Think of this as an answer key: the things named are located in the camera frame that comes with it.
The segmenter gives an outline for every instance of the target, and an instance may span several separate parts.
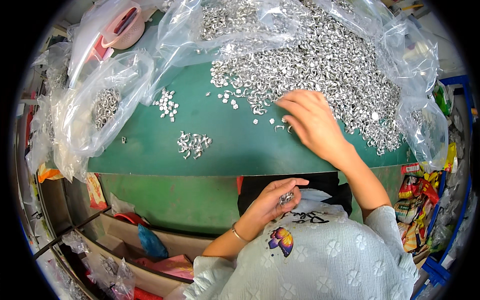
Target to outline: cardboard divider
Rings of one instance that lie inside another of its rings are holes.
[[[118,257],[111,250],[102,246],[98,242],[89,239],[81,231],[76,229],[76,232],[80,234],[84,242],[87,243],[92,253],[101,254],[107,258],[112,257],[115,262],[120,265],[122,261],[121,257]],[[182,283],[192,283],[192,280],[145,268],[142,265],[132,262],[128,258],[125,258],[125,261],[131,271],[135,274],[135,286],[160,297],[167,296]]]
[[[107,214],[100,214],[99,218],[105,233],[123,240],[133,258],[147,257],[144,255],[136,225],[118,220]],[[169,257],[185,254],[192,262],[195,257],[202,255],[205,248],[214,240],[214,238],[172,234],[156,229],[151,229],[151,231],[158,236],[167,248]]]

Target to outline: bracelet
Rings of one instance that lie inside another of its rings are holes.
[[[237,223],[237,222],[235,222],[235,223],[232,224],[232,232],[233,232],[233,234],[234,234],[237,238],[239,238],[242,242],[249,243],[250,241],[242,239],[242,238],[239,236],[239,234],[237,233],[237,230],[235,229],[235,224],[236,224],[236,223]]]

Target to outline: green table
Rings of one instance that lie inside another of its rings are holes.
[[[158,24],[163,16],[156,12]],[[93,157],[88,171],[99,173],[165,175],[165,176],[240,176],[299,174],[336,170],[328,162],[318,158],[303,146],[296,134],[285,130],[274,131],[283,124],[283,109],[272,105],[262,116],[253,115],[245,98],[234,98],[239,108],[222,103],[217,94],[234,91],[229,85],[216,88],[210,83],[210,63],[186,67],[167,87],[174,90],[172,101],[179,104],[175,122],[160,118],[158,106],[141,104],[127,121],[115,140],[99,157]],[[183,159],[178,153],[177,139],[180,131],[207,134],[213,143],[204,148],[202,156],[194,160],[193,153]],[[384,167],[414,162],[407,144],[394,152],[377,156],[376,149],[368,147],[359,135],[344,134],[355,145],[360,157],[373,167]],[[127,143],[121,143],[121,137]]]

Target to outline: curved metal piece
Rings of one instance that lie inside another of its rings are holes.
[[[274,127],[275,132],[276,132],[276,129],[279,128],[279,127],[281,127],[283,130],[285,129],[285,126],[283,126],[283,125],[277,125],[277,126]]]

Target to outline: blue shelf frame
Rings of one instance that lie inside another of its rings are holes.
[[[444,78],[444,79],[441,79],[440,82],[445,84],[445,85],[461,84],[463,86],[465,100],[467,102],[467,107],[468,107],[468,124],[470,125],[470,135],[471,135],[472,134],[472,124],[473,124],[473,117],[472,117],[471,108],[473,108],[474,105],[473,105],[473,101],[472,101],[472,93],[471,93],[471,89],[470,89],[470,84],[469,84],[470,81],[468,79],[468,76],[467,75],[461,75],[461,76]],[[446,172],[443,172],[442,173],[442,179],[440,181],[439,193],[438,193],[439,197],[442,197],[442,195],[443,195],[443,191],[444,191],[444,188],[445,188],[445,178],[446,178]],[[439,284],[441,286],[444,286],[447,283],[447,281],[450,279],[450,272],[442,266],[442,263],[444,262],[445,257],[448,255],[448,252],[452,248],[453,242],[454,242],[455,237],[458,233],[458,229],[460,228],[460,225],[462,224],[462,221],[463,221],[463,218],[464,218],[464,215],[465,215],[465,211],[467,209],[468,196],[469,196],[471,186],[472,186],[472,180],[471,180],[471,177],[469,175],[468,176],[468,183],[467,183],[467,191],[465,193],[465,197],[464,197],[464,200],[463,200],[463,203],[462,203],[462,210],[460,211],[460,215],[458,216],[458,221],[455,225],[454,232],[453,232],[452,237],[450,238],[450,240],[448,242],[447,248],[445,249],[445,252],[442,255],[442,258],[440,259],[439,262],[437,262],[429,256],[429,257],[427,257],[427,260],[425,261],[425,263],[422,266],[422,269],[429,274],[428,279],[433,286],[437,286]],[[435,222],[435,219],[437,218],[437,214],[438,214],[439,209],[440,209],[440,206],[436,205],[435,210],[433,211],[433,215],[432,215],[432,219],[430,221],[430,224],[427,227],[427,235],[430,234],[430,232],[433,228],[433,224]],[[426,284],[423,284],[421,286],[421,288],[417,291],[417,293],[415,293],[415,295],[413,295],[411,300],[415,300],[420,295],[420,293],[427,287],[427,284],[428,284],[428,281],[426,282]]]

